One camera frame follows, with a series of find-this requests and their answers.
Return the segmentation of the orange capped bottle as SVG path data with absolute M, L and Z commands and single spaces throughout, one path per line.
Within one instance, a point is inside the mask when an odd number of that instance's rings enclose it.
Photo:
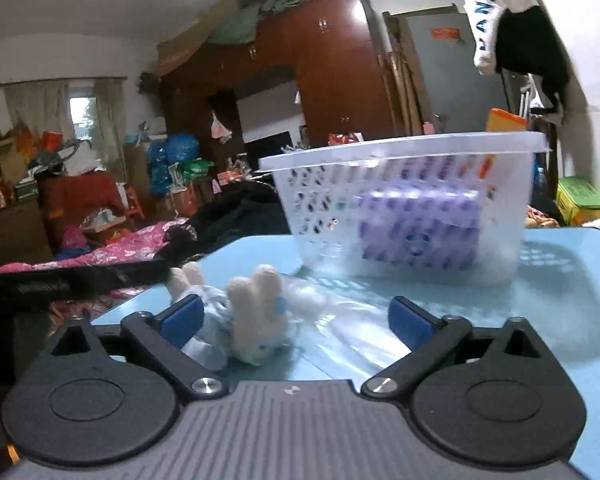
M 509 113 L 507 110 L 502 110 L 501 108 L 492 108 L 486 120 L 487 132 L 524 131 L 527 129 L 527 126 L 528 122 L 526 118 Z M 490 174 L 495 161 L 495 155 L 486 155 L 478 171 L 478 178 L 480 180 L 484 180 Z

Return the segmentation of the dark red wooden wardrobe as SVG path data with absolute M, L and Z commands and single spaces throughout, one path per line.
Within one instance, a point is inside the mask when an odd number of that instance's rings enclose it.
M 242 147 L 237 101 L 293 79 L 309 144 L 333 133 L 400 136 L 376 16 L 364 0 L 312 0 L 260 21 L 251 44 L 203 44 L 160 79 L 170 133 L 189 133 L 223 165 Z

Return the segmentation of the white plush bunny toy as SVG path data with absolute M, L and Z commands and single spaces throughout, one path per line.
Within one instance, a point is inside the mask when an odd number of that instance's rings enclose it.
M 269 264 L 219 289 L 189 262 L 170 270 L 166 289 L 172 306 L 184 306 L 166 316 L 162 336 L 208 370 L 222 370 L 230 360 L 262 366 L 296 336 L 299 321 L 283 296 L 282 276 Z

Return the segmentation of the white black hanging jacket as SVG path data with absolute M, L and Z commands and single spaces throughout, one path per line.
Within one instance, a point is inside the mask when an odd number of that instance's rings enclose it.
M 569 70 L 554 26 L 539 0 L 464 0 L 480 74 L 508 70 L 529 76 L 537 110 L 562 106 Z

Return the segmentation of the orange white hanging bag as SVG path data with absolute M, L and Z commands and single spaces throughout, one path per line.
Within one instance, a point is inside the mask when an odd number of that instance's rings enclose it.
M 328 145 L 342 145 L 363 142 L 364 138 L 360 132 L 346 132 L 346 133 L 331 133 L 328 136 Z

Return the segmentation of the clear plastic basket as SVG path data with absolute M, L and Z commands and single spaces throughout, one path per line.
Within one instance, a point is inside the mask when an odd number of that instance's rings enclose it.
M 540 132 L 406 136 L 261 159 L 302 263 L 331 276 L 510 281 Z

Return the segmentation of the grey metal door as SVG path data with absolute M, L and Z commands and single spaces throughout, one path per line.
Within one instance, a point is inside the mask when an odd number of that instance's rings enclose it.
M 438 133 L 483 131 L 492 108 L 506 107 L 501 77 L 474 65 L 475 40 L 464 13 L 406 18 L 422 69 L 429 120 Z

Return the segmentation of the pink floral blanket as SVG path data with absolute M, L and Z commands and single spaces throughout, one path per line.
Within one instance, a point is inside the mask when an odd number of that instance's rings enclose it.
M 184 218 L 171 221 L 159 221 L 152 226 L 117 238 L 114 242 L 86 252 L 83 249 L 70 249 L 59 259 L 43 263 L 11 262 L 0 266 L 0 273 L 70 268 L 70 266 L 103 266 L 111 263 L 128 263 L 150 260 L 157 255 L 159 249 L 168 244 L 170 229 L 182 226 Z M 50 307 L 50 319 L 53 326 L 58 327 L 70 315 L 83 314 L 89 318 L 98 318 L 124 300 L 132 299 L 145 289 L 135 287 L 122 289 L 120 292 L 106 292 L 96 299 L 55 301 Z

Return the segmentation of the blue plastic bag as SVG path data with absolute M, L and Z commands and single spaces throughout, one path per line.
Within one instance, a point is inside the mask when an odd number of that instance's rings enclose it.
M 534 156 L 532 177 L 532 198 L 539 200 L 540 198 L 547 197 L 550 189 L 548 188 L 544 162 L 542 162 L 540 155 Z

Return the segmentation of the green yellow box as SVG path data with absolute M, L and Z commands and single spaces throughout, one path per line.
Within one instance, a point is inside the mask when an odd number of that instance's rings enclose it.
M 556 204 L 567 226 L 583 226 L 600 219 L 600 193 L 584 177 L 560 178 Z

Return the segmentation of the purple tissue box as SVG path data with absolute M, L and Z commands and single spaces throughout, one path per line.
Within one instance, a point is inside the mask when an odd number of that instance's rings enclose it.
M 393 183 L 365 194 L 362 258 L 425 270 L 466 270 L 477 260 L 482 198 L 476 188 Z

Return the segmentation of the black clothing pile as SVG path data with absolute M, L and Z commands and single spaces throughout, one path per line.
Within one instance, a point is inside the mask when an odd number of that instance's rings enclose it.
M 227 185 L 184 223 L 169 228 L 163 237 L 166 244 L 154 258 L 182 266 L 243 237 L 289 233 L 272 181 L 242 180 Z

